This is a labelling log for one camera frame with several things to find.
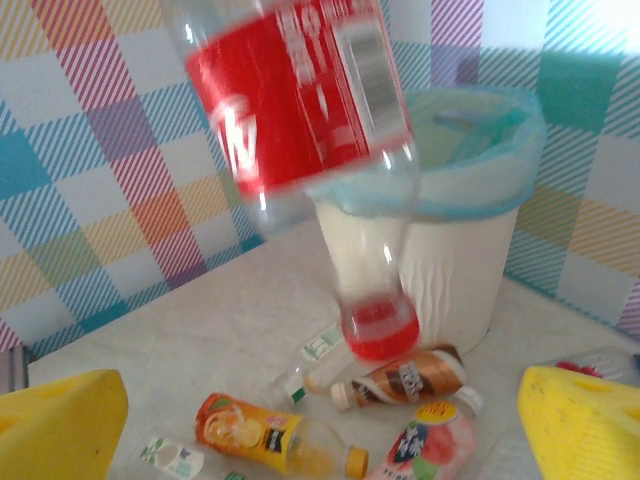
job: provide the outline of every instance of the orange bottle label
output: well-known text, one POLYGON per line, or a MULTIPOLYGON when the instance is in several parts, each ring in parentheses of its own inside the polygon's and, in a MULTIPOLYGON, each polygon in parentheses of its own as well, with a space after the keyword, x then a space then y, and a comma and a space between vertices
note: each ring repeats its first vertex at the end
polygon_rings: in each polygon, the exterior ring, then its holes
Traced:
POLYGON ((286 474, 291 436, 300 420, 299 415, 272 412, 214 393, 196 417, 196 439, 217 452, 262 462, 286 474))

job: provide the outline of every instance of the colorful plaid pattern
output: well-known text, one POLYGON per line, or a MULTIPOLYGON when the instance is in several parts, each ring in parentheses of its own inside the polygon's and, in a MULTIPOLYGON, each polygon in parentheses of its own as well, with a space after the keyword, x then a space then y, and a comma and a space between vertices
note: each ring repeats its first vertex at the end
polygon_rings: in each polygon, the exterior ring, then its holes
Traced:
MULTIPOLYGON (((640 339, 635 7, 382 7, 405 88, 538 93, 508 272, 640 339)), ((155 0, 0 0, 0 351, 45 355, 260 242, 155 0)))

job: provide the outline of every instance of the white trash can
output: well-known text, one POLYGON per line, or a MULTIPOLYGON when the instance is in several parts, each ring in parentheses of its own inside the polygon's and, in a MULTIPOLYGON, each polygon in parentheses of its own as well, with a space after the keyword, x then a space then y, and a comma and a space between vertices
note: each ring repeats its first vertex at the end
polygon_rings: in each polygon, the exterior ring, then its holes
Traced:
POLYGON ((484 88, 407 94, 422 162, 400 274, 423 344, 474 348, 491 322, 519 206, 546 126, 533 94, 484 88))

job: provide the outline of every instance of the yellow sponge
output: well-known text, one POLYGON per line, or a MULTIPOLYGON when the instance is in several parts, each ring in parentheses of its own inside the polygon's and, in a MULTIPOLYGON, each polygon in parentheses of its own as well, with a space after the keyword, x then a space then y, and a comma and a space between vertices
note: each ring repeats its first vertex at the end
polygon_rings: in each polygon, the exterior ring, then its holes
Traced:
POLYGON ((127 412, 115 370, 0 396, 0 479, 104 480, 127 412))
POLYGON ((545 479, 640 479, 640 389, 531 367, 518 408, 545 479))

